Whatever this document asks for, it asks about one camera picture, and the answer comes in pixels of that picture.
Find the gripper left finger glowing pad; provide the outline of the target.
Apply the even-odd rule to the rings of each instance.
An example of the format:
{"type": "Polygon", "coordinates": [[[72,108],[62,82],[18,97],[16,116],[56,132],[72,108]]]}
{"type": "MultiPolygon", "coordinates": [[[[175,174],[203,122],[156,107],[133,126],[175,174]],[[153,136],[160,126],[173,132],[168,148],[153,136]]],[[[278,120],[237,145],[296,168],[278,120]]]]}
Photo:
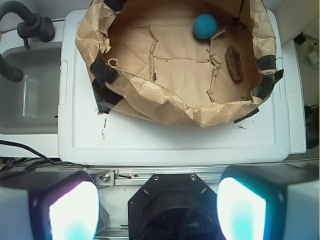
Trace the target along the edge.
{"type": "Polygon", "coordinates": [[[2,240],[93,240],[99,193],[90,174],[79,171],[2,171],[2,240]]]}

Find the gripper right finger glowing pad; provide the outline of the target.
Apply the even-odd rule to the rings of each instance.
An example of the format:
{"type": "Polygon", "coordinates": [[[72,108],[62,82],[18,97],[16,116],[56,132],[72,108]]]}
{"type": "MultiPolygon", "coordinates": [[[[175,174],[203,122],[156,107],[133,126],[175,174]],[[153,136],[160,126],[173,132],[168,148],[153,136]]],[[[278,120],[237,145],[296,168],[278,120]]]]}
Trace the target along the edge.
{"type": "Polygon", "coordinates": [[[320,168],[230,165],[222,172],[216,205],[227,240],[318,240],[320,168]]]}

